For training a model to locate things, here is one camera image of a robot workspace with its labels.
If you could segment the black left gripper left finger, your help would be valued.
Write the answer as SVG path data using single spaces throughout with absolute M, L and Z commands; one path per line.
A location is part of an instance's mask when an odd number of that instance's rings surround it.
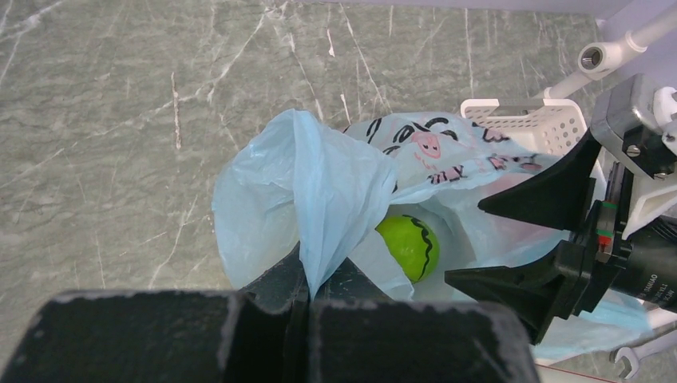
M 240 290 L 67 290 L 33 316 L 4 382 L 280 382 L 291 251 Z

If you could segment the green fake melon ball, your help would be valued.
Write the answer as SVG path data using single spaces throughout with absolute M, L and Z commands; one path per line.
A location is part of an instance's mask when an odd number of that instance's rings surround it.
M 385 218 L 376 231 L 412 283 L 428 278 L 437 268 L 440 245 L 424 221 L 412 215 L 393 215 Z

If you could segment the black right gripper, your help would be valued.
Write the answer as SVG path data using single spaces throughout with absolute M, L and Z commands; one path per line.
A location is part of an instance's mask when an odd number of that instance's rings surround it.
M 445 272 L 445 283 L 454 289 L 513 310 L 533 345 L 542 342 L 554 318 L 593 311 L 629 263 L 632 245 L 622 231 L 633 175 L 613 162 L 603 197 L 592 199 L 600 149 L 586 132 L 554 165 L 477 205 L 490 215 L 574 231 L 571 242 L 562 240 L 542 258 L 518 267 Z

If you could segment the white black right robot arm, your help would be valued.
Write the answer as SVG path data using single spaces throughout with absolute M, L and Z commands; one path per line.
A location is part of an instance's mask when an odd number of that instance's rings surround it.
M 605 199 L 593 199 L 591 172 L 600 149 L 586 133 L 553 166 L 478 204 L 491 215 L 568 231 L 567 239 L 523 266 L 445 273 L 456 290 L 512 309 L 532 344 L 555 318 L 593 311 L 608 290 L 676 309 L 676 221 L 652 219 L 624 238 L 635 178 L 615 164 Z

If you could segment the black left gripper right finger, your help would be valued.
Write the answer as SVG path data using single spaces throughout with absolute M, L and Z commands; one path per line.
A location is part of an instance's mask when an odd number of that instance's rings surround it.
M 517 316 L 491 302 L 312 298 L 309 382 L 538 382 Z

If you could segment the blue printed plastic bag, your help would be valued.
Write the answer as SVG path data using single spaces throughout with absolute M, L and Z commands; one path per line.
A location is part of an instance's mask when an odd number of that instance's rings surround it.
M 394 113 L 339 131 L 289 109 L 216 180 L 224 272 L 239 289 L 299 247 L 313 297 L 349 260 L 390 298 L 463 302 L 445 283 L 447 270 L 521 266 L 568 237 L 477 206 L 555 161 L 453 113 Z M 433 236 L 421 281 L 406 276 L 376 230 L 397 215 L 421 220 Z

